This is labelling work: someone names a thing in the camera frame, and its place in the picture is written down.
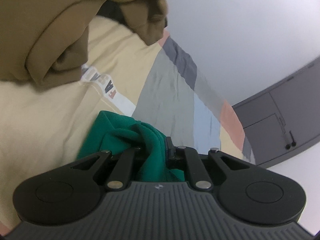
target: white wall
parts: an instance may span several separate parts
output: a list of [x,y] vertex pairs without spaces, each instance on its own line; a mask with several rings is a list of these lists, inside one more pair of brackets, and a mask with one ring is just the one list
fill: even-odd
[[303,187],[307,204],[299,223],[315,235],[320,231],[320,143],[269,170],[294,179]]
[[169,31],[232,105],[320,55],[320,0],[167,0]]

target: brown cloth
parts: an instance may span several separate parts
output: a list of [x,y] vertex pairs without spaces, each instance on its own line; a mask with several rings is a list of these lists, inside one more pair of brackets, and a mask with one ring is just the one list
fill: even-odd
[[[49,88],[81,78],[88,25],[106,0],[0,0],[0,80]],[[165,0],[112,0],[151,45],[162,38]]]

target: ribbed gray surface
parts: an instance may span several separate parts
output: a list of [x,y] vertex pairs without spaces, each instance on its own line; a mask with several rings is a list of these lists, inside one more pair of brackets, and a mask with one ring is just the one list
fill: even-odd
[[108,193],[98,209],[72,224],[41,227],[21,223],[8,240],[308,240],[296,223],[275,228],[244,224],[226,214],[209,193],[186,182],[133,182]]

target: cabinet handle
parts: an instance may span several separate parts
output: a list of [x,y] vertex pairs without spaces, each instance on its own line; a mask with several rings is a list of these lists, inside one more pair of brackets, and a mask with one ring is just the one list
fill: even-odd
[[291,140],[292,140],[291,146],[292,146],[292,147],[296,147],[296,146],[297,146],[297,142],[295,141],[295,139],[294,139],[294,137],[293,137],[293,135],[292,135],[292,132],[289,131],[289,133],[290,133]]
[[285,127],[285,121],[284,121],[283,117],[279,117],[279,120],[280,120],[282,126]]

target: cabinet door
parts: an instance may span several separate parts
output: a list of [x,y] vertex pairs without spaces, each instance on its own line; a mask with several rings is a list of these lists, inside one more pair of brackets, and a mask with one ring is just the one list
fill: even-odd
[[286,154],[287,139],[275,114],[244,129],[251,144],[256,164],[262,164]]
[[296,147],[320,134],[320,63],[270,91]]
[[279,117],[279,112],[269,93],[265,93],[239,107],[236,107],[235,112],[244,128],[252,125],[262,119],[276,114]]

